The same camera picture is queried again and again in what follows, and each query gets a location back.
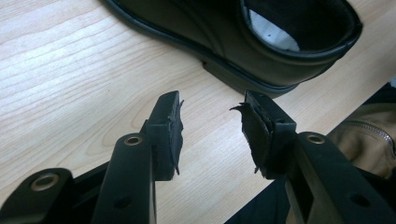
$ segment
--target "shoe opening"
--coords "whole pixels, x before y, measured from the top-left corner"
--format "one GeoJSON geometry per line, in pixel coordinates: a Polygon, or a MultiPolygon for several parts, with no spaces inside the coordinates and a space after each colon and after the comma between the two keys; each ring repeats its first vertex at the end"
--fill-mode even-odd
{"type": "Polygon", "coordinates": [[[360,25],[344,0],[246,0],[246,7],[257,37],[291,51],[333,49],[360,25]]]}

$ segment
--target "light wood grain surface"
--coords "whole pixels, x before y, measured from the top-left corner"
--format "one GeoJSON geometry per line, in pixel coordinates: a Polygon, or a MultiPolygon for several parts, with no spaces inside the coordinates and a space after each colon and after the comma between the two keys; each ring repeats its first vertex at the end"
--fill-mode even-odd
{"type": "MultiPolygon", "coordinates": [[[[327,133],[396,75],[396,1],[353,0],[361,39],[276,102],[298,132],[327,133]]],[[[180,91],[181,175],[157,183],[158,223],[222,223],[270,181],[254,175],[243,95],[190,55],[129,29],[97,0],[0,1],[0,203],[24,178],[109,160],[158,97],[180,91]]]]}

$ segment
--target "black leather shoe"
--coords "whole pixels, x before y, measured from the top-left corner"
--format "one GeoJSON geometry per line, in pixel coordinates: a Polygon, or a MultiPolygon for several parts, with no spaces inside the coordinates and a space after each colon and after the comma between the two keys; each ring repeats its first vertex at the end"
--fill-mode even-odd
{"type": "Polygon", "coordinates": [[[316,77],[356,43],[345,0],[107,0],[136,30],[187,50],[238,91],[277,96],[316,77]]]}

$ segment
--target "shoe sole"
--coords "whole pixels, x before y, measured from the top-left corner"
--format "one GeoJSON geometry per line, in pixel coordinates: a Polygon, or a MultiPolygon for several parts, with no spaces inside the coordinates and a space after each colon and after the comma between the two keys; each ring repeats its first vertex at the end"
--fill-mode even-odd
{"type": "Polygon", "coordinates": [[[179,49],[183,49],[191,53],[203,62],[203,68],[217,77],[222,82],[226,83],[236,91],[244,93],[246,90],[259,91],[269,95],[270,97],[277,97],[292,91],[298,84],[290,86],[274,86],[264,83],[253,75],[249,74],[236,64],[230,63],[216,54],[210,49],[196,44],[189,39],[172,32],[166,31],[155,24],[145,21],[133,13],[127,12],[117,3],[112,0],[106,0],[108,5],[114,9],[122,19],[128,21],[134,30],[156,39],[159,39],[167,44],[170,44],[179,49]]]}

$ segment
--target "brown leather bag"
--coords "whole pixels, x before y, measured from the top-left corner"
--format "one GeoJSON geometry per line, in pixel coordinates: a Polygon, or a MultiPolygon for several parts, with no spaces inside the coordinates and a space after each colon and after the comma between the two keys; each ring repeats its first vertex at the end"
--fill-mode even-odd
{"type": "Polygon", "coordinates": [[[389,178],[396,167],[396,104],[362,105],[328,136],[356,167],[389,178]]]}

